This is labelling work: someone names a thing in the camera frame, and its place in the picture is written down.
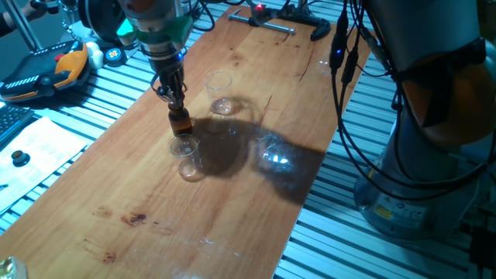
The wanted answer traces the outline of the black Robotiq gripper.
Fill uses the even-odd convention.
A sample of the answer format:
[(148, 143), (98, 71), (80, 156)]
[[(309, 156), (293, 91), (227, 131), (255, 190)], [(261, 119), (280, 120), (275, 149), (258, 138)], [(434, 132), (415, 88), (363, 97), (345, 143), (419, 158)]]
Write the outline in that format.
[(152, 60), (155, 71), (153, 80), (160, 79), (157, 96), (169, 106), (183, 108), (184, 93), (187, 86), (184, 83), (184, 57), (181, 53), (165, 60)]

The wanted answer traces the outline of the person's hand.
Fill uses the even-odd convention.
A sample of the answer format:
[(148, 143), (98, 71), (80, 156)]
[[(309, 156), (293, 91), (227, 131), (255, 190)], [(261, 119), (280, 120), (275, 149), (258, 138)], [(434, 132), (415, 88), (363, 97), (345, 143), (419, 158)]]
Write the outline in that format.
[(36, 7), (33, 7), (31, 5), (31, 1), (27, 1), (26, 4), (21, 8), (21, 11), (29, 22), (35, 19), (39, 19), (47, 14), (46, 8), (38, 4), (36, 4)]

